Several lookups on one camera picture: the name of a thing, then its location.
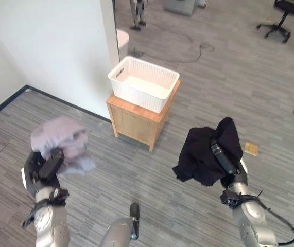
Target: black baseboard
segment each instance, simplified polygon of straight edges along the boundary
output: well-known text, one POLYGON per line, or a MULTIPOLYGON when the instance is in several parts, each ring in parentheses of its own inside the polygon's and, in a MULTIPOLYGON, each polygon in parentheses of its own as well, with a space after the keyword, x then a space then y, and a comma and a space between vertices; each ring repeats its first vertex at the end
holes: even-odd
POLYGON ((101 120, 103 120, 103 121, 106 121, 106 122, 110 122, 110 123, 111 123, 111 121, 110 121, 109 119, 105 118, 105 117, 102 117, 102 116, 100 116, 100 115, 98 115, 98 114, 95 114, 94 112, 90 112, 90 111, 88 111, 88 110, 85 110, 85 109, 83 109, 83 108, 81 108, 81 107, 78 107, 78 106, 76 106, 76 105, 74 105, 74 104, 71 104, 71 103, 69 103, 69 102, 67 102, 67 101, 65 101, 65 100, 62 100, 62 99, 60 99, 60 98, 58 98, 58 97, 55 97, 55 96, 53 96, 53 95, 51 95, 51 94, 48 94, 48 93, 46 93, 46 92, 44 92, 44 91, 41 91, 41 90, 39 90, 39 89, 37 89, 37 88, 35 88, 35 87, 33 87, 33 86, 29 86, 29 85, 25 85, 25 86, 23 86, 23 87, 20 88, 17 92, 15 92, 13 95, 11 95, 8 99, 6 99, 3 103, 1 103, 1 104, 0 104, 0 111, 1 111, 3 108, 5 108, 10 102, 12 102, 13 100, 15 100, 18 96, 20 96, 21 93, 23 93, 23 92, 26 91, 27 89, 31 89, 31 90, 33 90, 33 91, 35 91, 35 92, 38 92, 38 93, 40 93, 40 94, 42 94, 42 95, 45 95, 45 96, 47 96, 47 97, 49 97, 49 98, 52 98, 52 99, 54 99, 54 100, 56 100, 56 101, 58 101, 58 102, 61 102, 61 103, 63 103, 63 104, 66 104, 66 105, 68 105, 68 106, 70 106, 70 107, 72 107, 72 108, 78 109, 78 110, 80 110, 80 111, 82 111, 82 112, 84 112, 84 113, 87 113, 87 114, 91 115, 91 116, 97 117, 97 118, 99 118, 99 119, 101 119, 101 120))
POLYGON ((107 119, 107 118, 105 118, 105 117, 102 117, 102 116, 100 116, 100 115, 98 115, 98 114, 96 114, 96 113, 94 113, 94 112, 90 112, 90 111, 88 111, 88 110, 86 110, 86 109, 84 109, 84 108, 82 108, 82 107, 78 107, 78 106, 76 106, 75 104, 71 104, 71 103, 69 103, 69 102, 67 102, 67 101, 65 101, 65 100, 63 100, 63 99, 60 99, 60 98, 55 97, 55 96, 53 96, 53 95, 51 95, 51 94, 48 94, 48 93, 46 93, 46 92, 44 92, 44 91, 42 91, 42 90, 39 90, 39 89, 37 89, 37 88, 35 88, 35 87, 33 87, 33 86, 28 86, 28 89, 31 89, 31 90, 33 90, 33 91, 35 91, 35 92, 37 92, 37 93, 40 93, 40 94, 42 94, 42 95, 45 95, 45 96, 47 96, 47 97, 49 97, 49 98, 51 98, 51 99, 54 99, 54 100, 58 101, 58 102, 61 102, 61 103, 63 103, 63 104, 66 104, 66 105, 68 105, 69 107, 72 107, 72 108, 75 108, 75 109, 80 110, 80 111, 82 111, 82 112, 85 112, 85 113, 87 113, 87 114, 89 114, 89 115, 91 115, 91 116, 97 117, 97 118, 99 118, 99 119, 101 119, 101 120, 103 120, 103 121, 106 121, 106 122, 111 123, 111 120, 109 120, 109 119, 107 119))
POLYGON ((17 92, 15 92, 14 94, 12 94, 8 99, 6 99, 3 103, 0 104, 0 111, 5 108, 10 102, 12 102, 13 100, 15 100, 21 93, 23 93, 24 91, 26 91, 28 89, 28 85, 23 86, 22 88, 20 88, 17 92))

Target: wooden nightstand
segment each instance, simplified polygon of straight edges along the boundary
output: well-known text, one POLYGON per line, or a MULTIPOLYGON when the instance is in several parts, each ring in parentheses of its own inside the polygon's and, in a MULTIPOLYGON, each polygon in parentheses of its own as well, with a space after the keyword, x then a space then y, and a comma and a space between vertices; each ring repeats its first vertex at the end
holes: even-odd
POLYGON ((149 111, 112 94, 107 100, 107 106, 115 136, 118 137, 119 134, 123 134, 145 143, 149 145, 149 151, 152 152, 171 112, 174 96, 180 83, 181 81, 178 80, 160 113, 149 111))

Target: pink towel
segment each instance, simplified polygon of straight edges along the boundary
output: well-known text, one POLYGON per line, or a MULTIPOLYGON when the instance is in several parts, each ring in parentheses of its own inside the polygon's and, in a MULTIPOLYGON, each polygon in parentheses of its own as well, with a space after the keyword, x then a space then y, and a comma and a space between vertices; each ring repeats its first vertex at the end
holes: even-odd
POLYGON ((85 174, 95 164, 86 154, 88 136, 84 126, 67 117, 59 117, 35 128, 30 136, 31 148, 40 152, 45 160, 50 158, 50 151, 61 148, 64 162, 58 174, 85 174))

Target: white laundry basket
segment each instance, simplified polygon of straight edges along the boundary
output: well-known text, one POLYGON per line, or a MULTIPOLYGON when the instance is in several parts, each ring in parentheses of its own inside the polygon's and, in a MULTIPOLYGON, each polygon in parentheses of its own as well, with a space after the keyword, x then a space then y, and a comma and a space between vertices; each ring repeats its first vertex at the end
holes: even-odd
POLYGON ((179 73, 127 56, 108 74, 115 96, 160 113, 179 73))

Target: black chair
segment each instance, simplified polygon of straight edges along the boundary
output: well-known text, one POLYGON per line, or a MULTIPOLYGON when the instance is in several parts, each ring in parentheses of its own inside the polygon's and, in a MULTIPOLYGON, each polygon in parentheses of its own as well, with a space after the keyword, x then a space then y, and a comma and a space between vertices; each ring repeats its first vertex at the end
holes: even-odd
POLYGON ((282 24, 285 20, 285 18, 291 14, 294 15, 294 1, 288 1, 288 0, 275 0, 274 3, 274 8, 276 9, 280 9, 282 11, 284 11, 284 15, 280 21, 280 23, 278 25, 267 25, 267 24, 259 24, 256 26, 256 29, 259 29, 260 27, 268 27, 270 28, 270 31, 268 33, 266 33, 265 35, 265 39, 268 38, 268 36, 272 33, 272 32, 279 32, 283 37, 283 43, 286 43, 288 41, 288 39, 291 36, 291 32, 286 30, 285 28, 282 27, 282 24))

